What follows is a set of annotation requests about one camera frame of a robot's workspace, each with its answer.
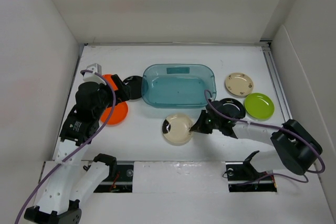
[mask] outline tan plate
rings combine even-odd
[[[244,73],[232,73],[225,79],[228,91],[239,97],[251,94],[253,91],[252,79]]]
[[[166,140],[173,145],[183,145],[189,142],[192,137],[190,128],[193,121],[182,113],[168,116],[162,124],[162,133]]]

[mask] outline white table surface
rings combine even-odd
[[[86,46],[65,115],[75,104],[75,93],[82,83],[79,71],[92,63],[102,65],[103,74],[117,73],[121,79],[141,76],[149,65],[156,63],[204,64],[215,74],[218,100],[232,97],[224,88],[225,77],[232,72],[244,72],[253,79],[254,92],[268,95],[275,104],[275,113],[267,122],[284,122],[260,47]],[[84,159],[92,160],[98,153],[106,153],[119,161],[200,162],[136,162],[133,193],[93,194],[82,208],[81,224],[333,223],[315,174],[308,174],[308,184],[276,178],[277,193],[229,193],[227,180],[221,177],[225,169],[221,161],[243,160],[252,151],[271,150],[270,145],[214,132],[194,134],[186,145],[172,146],[161,133],[164,118],[182,111],[195,121],[200,109],[155,109],[142,100],[130,101],[128,105],[125,121],[104,129],[93,140]],[[286,170],[275,172],[290,175]]]
[[[243,72],[252,78],[254,92],[268,95],[275,104],[275,112],[267,122],[279,125],[284,122],[261,47],[85,46],[64,120],[75,104],[75,93],[82,83],[80,70],[92,63],[102,65],[103,74],[116,73],[121,79],[132,75],[142,76],[148,66],[157,63],[204,64],[215,74],[217,100],[233,97],[225,89],[224,80],[232,72]],[[223,136],[219,131],[214,131],[212,135],[194,133],[187,144],[173,146],[162,136],[163,120],[174,112],[182,112],[196,122],[201,109],[157,109],[147,105],[142,99],[129,101],[128,106],[126,119],[119,125],[107,126],[101,131],[92,141],[84,159],[92,160],[97,154],[106,153],[119,161],[228,161],[243,160],[255,150],[272,149],[269,145],[251,140]]]

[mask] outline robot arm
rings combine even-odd
[[[246,112],[243,105],[235,99],[223,99],[210,102],[191,131],[211,134],[213,129],[220,130],[224,135],[233,138],[247,138],[254,141],[270,144],[274,150],[270,152],[257,152],[249,157],[252,167],[259,172],[269,169],[286,168],[297,175],[303,175],[316,161],[316,154],[306,144],[292,137],[282,130],[260,127],[243,122],[235,122],[223,118],[216,111],[229,118],[242,119]],[[322,147],[296,120],[288,120],[282,125],[286,131],[294,132],[303,138],[320,155]]]
[[[98,64],[88,67],[100,71]],[[61,132],[55,163],[61,165],[48,181],[46,189],[36,206],[26,209],[24,218],[38,224],[78,223],[80,206],[88,199],[96,187],[107,177],[114,177],[116,158],[99,154],[94,158],[84,177],[73,186],[80,169],[80,162],[87,151],[85,145],[75,155],[63,162],[70,153],[83,145],[99,128],[99,119],[106,108],[112,106],[113,95],[110,87],[93,73],[84,74],[84,83],[76,92],[76,105],[67,116]],[[130,90],[117,75],[112,76],[117,86],[117,105],[129,100]]]

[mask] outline dish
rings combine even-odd
[[[105,77],[110,84],[112,85],[114,90],[118,90],[117,86],[114,84],[111,78],[111,74],[104,74],[103,77]],[[104,123],[111,112],[112,108],[107,108],[103,115],[100,117],[100,120]],[[118,123],[121,123],[128,114],[128,105],[126,102],[121,102],[114,108],[114,112],[110,118],[110,120],[107,122],[108,125],[116,125]]]
[[[169,115],[162,124],[162,133],[166,140],[173,145],[184,145],[191,139],[193,133],[191,119],[182,113]]]
[[[130,76],[123,80],[123,83],[130,87],[131,89],[131,98],[130,100],[136,100],[141,98],[141,85],[142,77],[141,76]]]
[[[225,79],[227,90],[239,97],[244,97],[253,91],[252,79],[244,73],[231,73]]]
[[[275,110],[272,100],[265,94],[252,93],[244,102],[247,113],[256,119],[269,119]]]
[[[204,90],[216,98],[215,76],[205,65],[157,64],[143,73],[142,98],[156,108],[201,108]]]

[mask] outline blue plastic container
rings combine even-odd
[[[216,98],[215,75],[205,65],[156,64],[143,73],[142,98],[157,108],[200,108],[204,90]]]

